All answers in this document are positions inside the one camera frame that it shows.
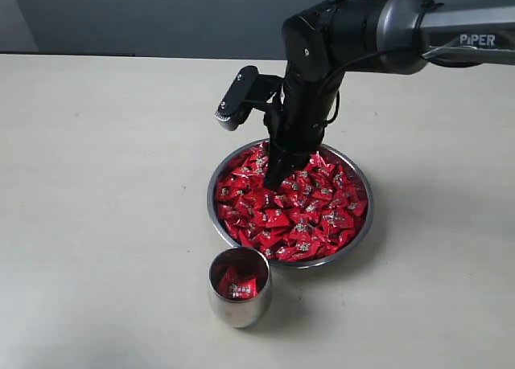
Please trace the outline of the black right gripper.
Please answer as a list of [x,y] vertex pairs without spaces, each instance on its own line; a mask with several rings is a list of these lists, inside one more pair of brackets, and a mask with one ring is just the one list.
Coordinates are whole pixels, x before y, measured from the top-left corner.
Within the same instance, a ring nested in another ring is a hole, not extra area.
[[265,116],[270,150],[263,186],[277,191],[282,182],[306,166],[308,154],[318,149],[324,124],[336,100],[336,80],[306,81],[286,75],[281,93]]

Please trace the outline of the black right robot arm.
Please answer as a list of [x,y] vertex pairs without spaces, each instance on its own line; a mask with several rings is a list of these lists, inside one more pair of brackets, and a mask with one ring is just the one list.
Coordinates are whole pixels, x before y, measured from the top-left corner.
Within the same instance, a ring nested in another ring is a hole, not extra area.
[[326,0],[288,18],[282,39],[286,72],[266,118],[271,190],[319,148],[346,73],[513,64],[514,0]]

